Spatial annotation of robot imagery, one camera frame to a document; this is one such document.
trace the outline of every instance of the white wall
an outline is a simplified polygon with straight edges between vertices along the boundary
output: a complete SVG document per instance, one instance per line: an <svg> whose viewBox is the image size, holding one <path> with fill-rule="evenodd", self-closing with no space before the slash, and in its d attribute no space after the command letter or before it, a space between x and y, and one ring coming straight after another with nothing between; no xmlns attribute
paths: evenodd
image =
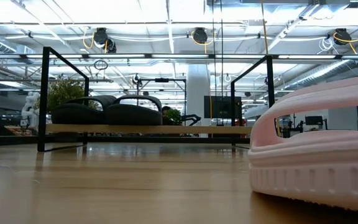
<svg viewBox="0 0 358 224"><path fill-rule="evenodd" d="M328 129L358 130L357 107L328 110Z"/></svg>
<svg viewBox="0 0 358 224"><path fill-rule="evenodd" d="M187 114L201 117L201 125L209 126L211 120L204 117L204 96L209 96L209 72L206 65L189 65L187 73Z"/></svg>

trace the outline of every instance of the computer monitor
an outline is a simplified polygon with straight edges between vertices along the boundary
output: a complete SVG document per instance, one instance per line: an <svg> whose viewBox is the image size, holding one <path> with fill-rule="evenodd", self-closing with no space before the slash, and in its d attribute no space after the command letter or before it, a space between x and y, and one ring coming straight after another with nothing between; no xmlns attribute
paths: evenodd
<svg viewBox="0 0 358 224"><path fill-rule="evenodd" d="M305 116L306 125L323 125L322 116Z"/></svg>
<svg viewBox="0 0 358 224"><path fill-rule="evenodd" d="M235 97L235 116L241 115L241 97ZM231 97L230 96L204 96L204 118L231 118Z"/></svg>

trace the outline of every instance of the ceiling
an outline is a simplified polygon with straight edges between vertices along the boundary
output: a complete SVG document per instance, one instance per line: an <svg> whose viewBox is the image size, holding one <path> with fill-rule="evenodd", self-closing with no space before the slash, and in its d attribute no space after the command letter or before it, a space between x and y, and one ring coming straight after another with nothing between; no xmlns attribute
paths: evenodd
<svg viewBox="0 0 358 224"><path fill-rule="evenodd" d="M265 1L264 17L258 1L244 4L240 0L224 0L220 4L217 0L212 7L210 0L26 0L22 1L25 9L18 6L21 4L18 0L16 4L13 1L0 0L0 41L10 47L24 45L35 54L41 54L44 46L51 46L61 54L103 54L103 49L95 45L88 49L83 43L91 45L92 33L99 27L107 28L118 54L264 54L265 36L270 54L352 54L349 45L334 44L324 50L322 41L328 34L332 40L336 28L346 28L353 39L358 39L358 8L349 8L350 1L327 1L327 5L312 6L307 0ZM195 27L205 28L208 42L215 32L216 41L206 47L195 44L191 38ZM108 69L101 72L92 66L96 60L71 61L95 81L109 80L94 82L91 89L114 90L94 91L94 94L123 94L124 89L133 88L135 74L141 78L186 78L189 63L206 64L214 91L215 73L220 80L222 71L221 60L131 59L128 66L127 60L111 59L107 60ZM226 80L232 80L255 62L224 61L223 74ZM324 63L330 62L275 61L273 71L277 86ZM24 74L27 67L29 73L34 73L31 76L34 80L40 78L37 70L40 60L30 65L0 60L0 65L19 74ZM51 66L50 74L78 77L70 67L63 65ZM263 64L236 86L266 89L266 76ZM36 87L39 83L28 84ZM221 86L227 89L228 84L217 81L219 89ZM176 83L150 83L147 88L177 89L171 93L156 93L159 98L170 100L183 94Z"/></svg>

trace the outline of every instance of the person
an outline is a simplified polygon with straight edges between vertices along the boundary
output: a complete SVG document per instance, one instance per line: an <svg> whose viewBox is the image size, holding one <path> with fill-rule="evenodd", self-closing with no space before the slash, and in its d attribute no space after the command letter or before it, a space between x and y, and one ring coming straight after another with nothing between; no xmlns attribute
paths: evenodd
<svg viewBox="0 0 358 224"><path fill-rule="evenodd" d="M173 121L167 117L167 112L169 110L172 110L172 108L169 106L164 106L162 108L162 125L175 125Z"/></svg>

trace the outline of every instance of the white column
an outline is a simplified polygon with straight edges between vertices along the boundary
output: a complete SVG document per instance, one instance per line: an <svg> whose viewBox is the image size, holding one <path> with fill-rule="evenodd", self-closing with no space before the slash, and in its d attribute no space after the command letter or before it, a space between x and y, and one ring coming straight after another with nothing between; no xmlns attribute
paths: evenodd
<svg viewBox="0 0 358 224"><path fill-rule="evenodd" d="M204 96L209 96L209 72L206 65L189 65L187 72L187 114L201 117L201 125L209 126L211 120L204 118Z"/></svg>

